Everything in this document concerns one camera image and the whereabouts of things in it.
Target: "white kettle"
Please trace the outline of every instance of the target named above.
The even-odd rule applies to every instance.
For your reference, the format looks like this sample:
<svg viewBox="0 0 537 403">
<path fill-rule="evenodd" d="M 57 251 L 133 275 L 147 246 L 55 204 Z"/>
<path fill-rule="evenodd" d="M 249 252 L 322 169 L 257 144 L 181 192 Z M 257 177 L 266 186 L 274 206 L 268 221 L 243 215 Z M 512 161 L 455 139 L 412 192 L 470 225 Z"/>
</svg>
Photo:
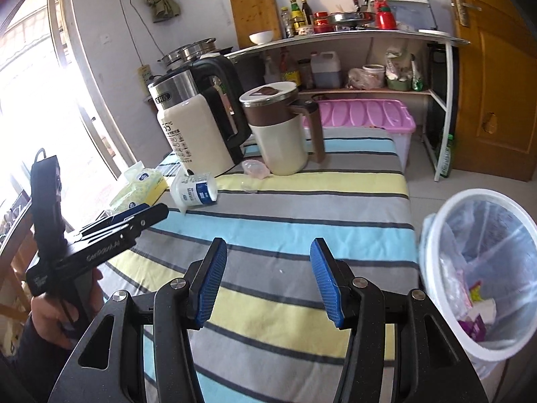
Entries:
<svg viewBox="0 0 537 403">
<path fill-rule="evenodd" d="M 233 115 L 228 115 L 211 83 L 214 76 L 222 82 Z M 241 144 L 251 130 L 238 101 L 244 90 L 229 59 L 218 56 L 197 60 L 148 88 L 159 109 L 157 119 L 188 174 L 210 173 L 216 177 L 242 161 Z"/>
</svg>

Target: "striped tablecloth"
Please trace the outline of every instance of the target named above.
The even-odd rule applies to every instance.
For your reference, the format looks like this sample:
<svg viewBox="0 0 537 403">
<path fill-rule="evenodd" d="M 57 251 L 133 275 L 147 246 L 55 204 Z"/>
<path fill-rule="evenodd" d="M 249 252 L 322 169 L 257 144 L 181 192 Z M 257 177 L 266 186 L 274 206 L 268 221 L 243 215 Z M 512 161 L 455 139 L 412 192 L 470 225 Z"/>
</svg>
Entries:
<svg viewBox="0 0 537 403">
<path fill-rule="evenodd" d="M 292 176 L 271 176 L 257 193 L 242 191 L 241 167 L 217 178 L 218 200 L 186 215 L 166 191 L 168 218 L 146 230 L 132 250 L 103 265 L 107 295 L 159 289 L 202 259 L 214 237 L 228 263 L 205 328 L 191 346 L 207 403 L 332 401 L 348 331 L 323 309 L 309 248 L 324 237 L 334 257 L 381 289 L 406 294 L 418 285 L 416 240 L 401 164 L 380 129 L 325 129 L 327 159 Z M 256 145 L 248 156 L 259 155 Z M 168 180 L 174 154 L 158 167 Z M 149 401 L 154 389 L 151 328 L 146 328 Z M 387 326 L 382 401 L 391 394 L 393 327 Z"/>
</svg>

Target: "wooden cutting board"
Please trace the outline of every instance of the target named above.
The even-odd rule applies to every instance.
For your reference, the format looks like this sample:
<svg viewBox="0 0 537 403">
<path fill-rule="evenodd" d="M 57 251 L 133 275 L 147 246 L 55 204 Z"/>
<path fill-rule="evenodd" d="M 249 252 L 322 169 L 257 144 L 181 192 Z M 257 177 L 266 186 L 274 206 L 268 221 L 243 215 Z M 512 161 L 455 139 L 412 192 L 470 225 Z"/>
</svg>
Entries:
<svg viewBox="0 0 537 403">
<path fill-rule="evenodd" d="M 255 45 L 249 36 L 272 30 L 273 41 L 282 39 L 280 14 L 276 0 L 230 0 L 239 48 Z"/>
</svg>

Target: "kettle handle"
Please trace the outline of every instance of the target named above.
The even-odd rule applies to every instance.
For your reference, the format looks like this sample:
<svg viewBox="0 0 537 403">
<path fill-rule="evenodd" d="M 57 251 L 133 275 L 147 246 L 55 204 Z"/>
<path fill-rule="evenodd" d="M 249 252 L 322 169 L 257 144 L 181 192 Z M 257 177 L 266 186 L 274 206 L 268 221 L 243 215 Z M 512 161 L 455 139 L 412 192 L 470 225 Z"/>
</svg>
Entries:
<svg viewBox="0 0 537 403">
<path fill-rule="evenodd" d="M 326 152 L 324 150 L 323 124 L 321 122 L 319 105 L 317 102 L 311 100 L 295 100 L 287 107 L 297 115 L 304 115 L 308 120 L 315 162 L 320 164 L 326 157 Z"/>
<path fill-rule="evenodd" d="M 226 146 L 229 149 L 243 144 L 252 134 L 252 130 L 248 126 L 241 102 L 238 100 L 244 94 L 244 89 L 233 63 L 224 56 L 199 59 L 192 64 L 191 73 L 200 92 L 211 87 L 209 79 L 211 76 L 218 77 L 224 84 L 228 100 L 232 105 L 235 125 L 237 126 L 237 133 L 227 138 Z"/>
</svg>

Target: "pitcher lid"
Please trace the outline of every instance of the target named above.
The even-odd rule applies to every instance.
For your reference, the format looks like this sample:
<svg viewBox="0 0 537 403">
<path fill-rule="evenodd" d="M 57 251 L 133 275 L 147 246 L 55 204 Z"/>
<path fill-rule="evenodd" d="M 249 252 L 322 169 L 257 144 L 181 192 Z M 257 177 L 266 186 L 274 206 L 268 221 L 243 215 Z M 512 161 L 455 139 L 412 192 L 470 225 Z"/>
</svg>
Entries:
<svg viewBox="0 0 537 403">
<path fill-rule="evenodd" d="M 290 98 L 298 89 L 294 82 L 275 82 L 268 85 L 258 86 L 245 92 L 239 98 L 243 107 L 266 106 L 267 104 Z"/>
</svg>

